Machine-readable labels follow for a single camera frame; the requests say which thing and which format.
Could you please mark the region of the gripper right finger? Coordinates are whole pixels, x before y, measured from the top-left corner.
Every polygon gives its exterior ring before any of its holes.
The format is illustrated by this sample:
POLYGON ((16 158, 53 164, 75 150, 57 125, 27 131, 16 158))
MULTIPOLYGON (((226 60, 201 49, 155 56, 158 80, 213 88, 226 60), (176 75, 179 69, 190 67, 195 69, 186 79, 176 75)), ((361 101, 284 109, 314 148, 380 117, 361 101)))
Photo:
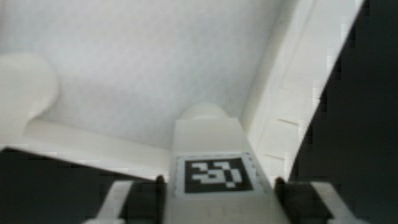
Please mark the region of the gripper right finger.
POLYGON ((277 178, 274 191, 291 224, 369 224, 354 215, 330 183, 277 178))

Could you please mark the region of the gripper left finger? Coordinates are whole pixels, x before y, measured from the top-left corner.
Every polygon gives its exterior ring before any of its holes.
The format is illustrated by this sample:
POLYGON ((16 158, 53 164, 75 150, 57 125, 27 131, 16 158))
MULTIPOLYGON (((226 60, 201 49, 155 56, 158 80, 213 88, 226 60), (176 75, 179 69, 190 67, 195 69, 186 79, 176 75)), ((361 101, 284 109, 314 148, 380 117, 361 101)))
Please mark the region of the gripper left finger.
POLYGON ((117 180, 85 224, 163 224, 165 180, 117 180))

